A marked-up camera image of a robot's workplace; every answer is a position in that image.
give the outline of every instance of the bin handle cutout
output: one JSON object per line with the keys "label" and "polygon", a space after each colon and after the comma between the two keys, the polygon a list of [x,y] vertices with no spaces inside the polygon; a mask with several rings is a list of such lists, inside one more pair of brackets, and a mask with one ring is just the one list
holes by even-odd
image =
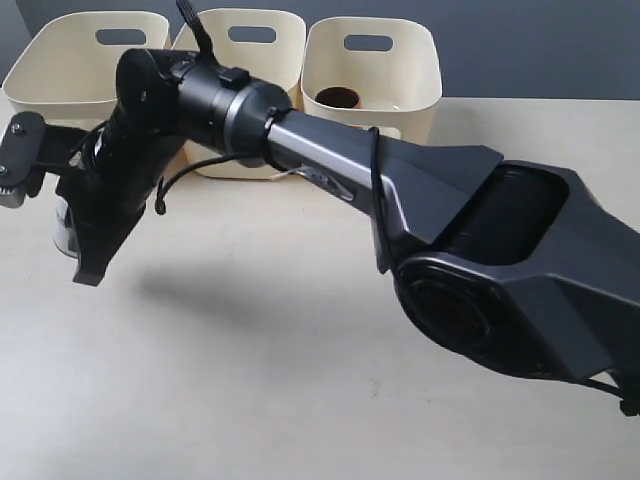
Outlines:
{"label": "bin handle cutout", "polygon": [[386,35],[347,35],[344,48],[354,52],[388,52],[393,48],[393,39]]}
{"label": "bin handle cutout", "polygon": [[137,28],[103,28],[96,32],[96,40],[107,47],[145,45],[147,34]]}
{"label": "bin handle cutout", "polygon": [[229,39],[238,43],[274,43],[276,31],[271,27],[235,25],[229,28]]}

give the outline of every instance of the table surface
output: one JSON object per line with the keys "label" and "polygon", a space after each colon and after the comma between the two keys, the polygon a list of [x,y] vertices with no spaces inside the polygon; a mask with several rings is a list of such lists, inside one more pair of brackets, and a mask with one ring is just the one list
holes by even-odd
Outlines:
{"label": "table surface", "polygon": [[[444,99],[432,143],[575,168],[638,228],[638,132],[637,102]],[[0,210],[0,478],[638,478],[615,399],[430,343],[369,220],[312,186],[188,178],[96,289],[53,246],[53,185]]]}

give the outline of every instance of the gray wall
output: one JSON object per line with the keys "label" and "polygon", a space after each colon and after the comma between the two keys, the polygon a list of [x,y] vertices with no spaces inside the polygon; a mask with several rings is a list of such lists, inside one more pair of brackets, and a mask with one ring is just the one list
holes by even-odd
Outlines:
{"label": "gray wall", "polygon": [[14,0],[0,0],[0,82],[31,36]]}
{"label": "gray wall", "polygon": [[[18,0],[32,33],[79,10],[141,9],[182,22],[173,0]],[[640,99],[639,0],[194,0],[278,8],[311,24],[335,15],[408,18],[434,34],[447,96]]]}

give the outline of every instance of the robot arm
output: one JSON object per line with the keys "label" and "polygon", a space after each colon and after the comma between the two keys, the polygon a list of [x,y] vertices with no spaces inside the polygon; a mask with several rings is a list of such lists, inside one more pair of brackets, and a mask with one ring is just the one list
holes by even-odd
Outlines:
{"label": "robot arm", "polygon": [[[60,176],[75,282],[100,283],[158,184],[164,213],[161,177],[189,139],[247,168],[299,174],[369,215],[379,271],[391,271],[407,316],[434,342],[501,374],[608,391],[626,415],[640,413],[640,235],[575,172],[292,110],[279,87],[221,66],[179,6],[200,52],[130,50],[105,125],[87,134],[25,112],[0,146],[5,207],[36,196],[45,173]],[[601,372],[618,387],[590,380]]]}

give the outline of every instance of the cream plastic bin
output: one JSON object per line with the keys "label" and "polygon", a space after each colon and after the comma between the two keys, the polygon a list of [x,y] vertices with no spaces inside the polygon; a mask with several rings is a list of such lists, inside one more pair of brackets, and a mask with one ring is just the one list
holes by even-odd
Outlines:
{"label": "cream plastic bin", "polygon": [[[144,43],[103,45],[106,30],[138,30]],[[169,48],[169,21],[150,12],[81,12],[48,23],[31,41],[4,81],[17,112],[87,130],[106,120],[116,105],[115,72],[129,48]]]}
{"label": "cream plastic bin", "polygon": [[[306,44],[304,20],[290,12],[219,8],[201,12],[199,17],[213,40],[216,57],[228,67],[241,67],[252,76],[275,83],[289,93],[294,106],[299,106],[300,72]],[[233,27],[266,27],[275,32],[272,43],[233,41]],[[197,50],[191,30],[182,28],[173,44],[174,50]],[[193,142],[185,152],[190,163],[217,154]],[[277,173],[271,167],[245,168],[236,162],[214,165],[198,173],[217,178],[267,179]]]}
{"label": "cream plastic bin", "polygon": [[[386,51],[348,50],[348,37],[387,37]],[[360,96],[359,109],[322,105],[322,90],[346,87]],[[309,31],[302,68],[305,111],[353,126],[377,126],[381,133],[424,145],[442,97],[440,63],[433,37],[409,20],[334,17]]]}

